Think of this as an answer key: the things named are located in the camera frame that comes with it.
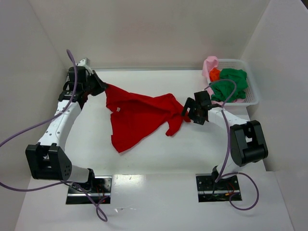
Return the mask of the red t-shirt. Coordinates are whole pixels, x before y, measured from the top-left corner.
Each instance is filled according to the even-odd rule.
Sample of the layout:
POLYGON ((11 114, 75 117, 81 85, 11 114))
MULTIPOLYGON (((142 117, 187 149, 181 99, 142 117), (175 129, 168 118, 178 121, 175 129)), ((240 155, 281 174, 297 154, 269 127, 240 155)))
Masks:
POLYGON ((111 111, 111 143, 118 153, 131 149, 166 122, 166 136, 172 137, 183 122, 191 121, 171 93, 150 97, 110 84, 105 94, 106 107, 111 111))

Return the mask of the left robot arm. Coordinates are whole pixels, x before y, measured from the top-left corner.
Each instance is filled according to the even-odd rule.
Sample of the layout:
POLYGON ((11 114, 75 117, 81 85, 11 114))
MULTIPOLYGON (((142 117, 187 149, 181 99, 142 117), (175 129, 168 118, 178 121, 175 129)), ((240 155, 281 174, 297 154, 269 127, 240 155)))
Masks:
POLYGON ((108 85, 86 64, 69 68, 67 75, 58 98, 56 118, 36 144, 27 146, 26 158, 34 179, 75 182, 90 192, 95 182, 94 171, 73 165, 65 154, 65 144, 88 96, 104 92, 108 85))

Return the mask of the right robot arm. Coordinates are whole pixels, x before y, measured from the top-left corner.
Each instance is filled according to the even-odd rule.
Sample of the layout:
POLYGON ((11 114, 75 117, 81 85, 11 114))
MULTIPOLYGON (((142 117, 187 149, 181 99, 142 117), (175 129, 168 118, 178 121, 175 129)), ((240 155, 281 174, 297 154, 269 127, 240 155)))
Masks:
POLYGON ((187 98, 183 116, 194 123, 209 122, 227 131, 227 154, 223 163, 215 166, 209 181, 213 189, 222 189, 230 178, 250 163, 268 157, 268 148, 261 124, 256 120, 245 120, 228 112, 218 103, 212 103, 207 91, 194 93, 187 98))

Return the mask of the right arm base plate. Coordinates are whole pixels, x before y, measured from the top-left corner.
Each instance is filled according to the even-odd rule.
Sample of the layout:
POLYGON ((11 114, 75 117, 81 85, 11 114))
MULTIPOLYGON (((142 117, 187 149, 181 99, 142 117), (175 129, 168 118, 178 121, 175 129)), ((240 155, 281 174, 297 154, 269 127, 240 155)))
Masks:
POLYGON ((218 183, 214 182, 211 174, 196 174, 196 185, 199 202, 225 202, 241 201, 241 192, 238 178, 231 176, 221 179, 218 183))

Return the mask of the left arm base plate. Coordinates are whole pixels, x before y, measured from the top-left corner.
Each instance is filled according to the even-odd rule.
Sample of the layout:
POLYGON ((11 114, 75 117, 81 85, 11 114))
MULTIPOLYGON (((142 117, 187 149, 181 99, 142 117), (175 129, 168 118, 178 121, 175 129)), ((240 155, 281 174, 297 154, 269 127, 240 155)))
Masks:
MULTIPOLYGON (((112 176, 96 176, 91 188, 83 189, 88 196, 99 204, 110 204, 112 189, 112 176)), ((87 195, 75 185, 70 185, 66 196, 66 205, 91 204, 87 195)))

